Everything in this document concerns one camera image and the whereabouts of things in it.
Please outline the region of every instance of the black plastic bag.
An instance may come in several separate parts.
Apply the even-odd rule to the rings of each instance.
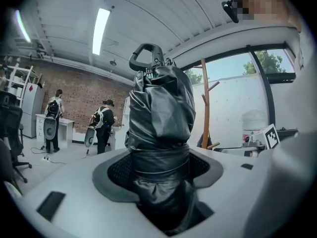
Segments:
[[[193,188],[189,177],[187,140],[195,120],[193,89],[174,66],[156,67],[156,78],[142,71],[130,92],[131,189],[139,209],[167,235],[188,228]]]
[[[200,139],[198,140],[197,142],[197,147],[202,147],[202,144],[203,144],[203,137],[204,137],[204,134],[202,134],[202,136],[200,137]],[[212,145],[212,141],[211,141],[211,138],[210,138],[210,134],[208,133],[208,141],[207,141],[207,147],[208,146],[211,146]]]

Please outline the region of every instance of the green leaves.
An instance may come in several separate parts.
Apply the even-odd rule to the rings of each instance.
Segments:
[[[286,69],[281,67],[281,64],[283,62],[283,58],[281,56],[275,56],[274,53],[269,54],[267,50],[256,51],[255,53],[261,63],[265,74],[286,72]],[[243,75],[256,73],[256,68],[251,61],[244,64],[243,67],[245,69]]]
[[[194,74],[192,69],[186,70],[185,74],[189,77],[192,85],[196,85],[202,82],[203,76]]]

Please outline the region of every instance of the table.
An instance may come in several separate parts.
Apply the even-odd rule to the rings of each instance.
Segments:
[[[44,145],[44,120],[46,118],[45,114],[36,114],[36,140]],[[73,140],[73,124],[74,121],[69,119],[60,118],[59,128],[58,128],[58,146],[59,148],[68,148]]]

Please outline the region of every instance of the floor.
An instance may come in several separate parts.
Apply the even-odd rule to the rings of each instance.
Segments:
[[[51,173],[58,170],[60,167],[84,158],[87,152],[87,147],[84,144],[72,143],[68,149],[60,149],[60,151],[57,153],[52,151],[52,153],[48,156],[50,161],[56,162],[52,163],[43,159],[47,153],[45,148],[44,150],[40,150],[41,145],[38,144],[36,138],[31,139],[24,136],[23,146],[24,157],[19,156],[18,160],[20,162],[29,162],[32,164],[31,169],[27,165],[17,167],[23,176],[28,180],[27,183],[24,183],[23,179],[15,172],[17,184],[23,194],[29,192],[32,188],[44,181]],[[107,151],[110,151],[109,146],[106,147],[106,152]],[[96,154],[97,146],[94,145],[90,148],[87,158],[90,158]]]

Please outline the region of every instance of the black slot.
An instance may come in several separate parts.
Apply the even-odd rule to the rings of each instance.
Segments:
[[[253,168],[253,165],[251,165],[251,164],[242,164],[241,167],[251,170]]]
[[[37,209],[37,212],[51,221],[64,197],[64,193],[52,191]]]

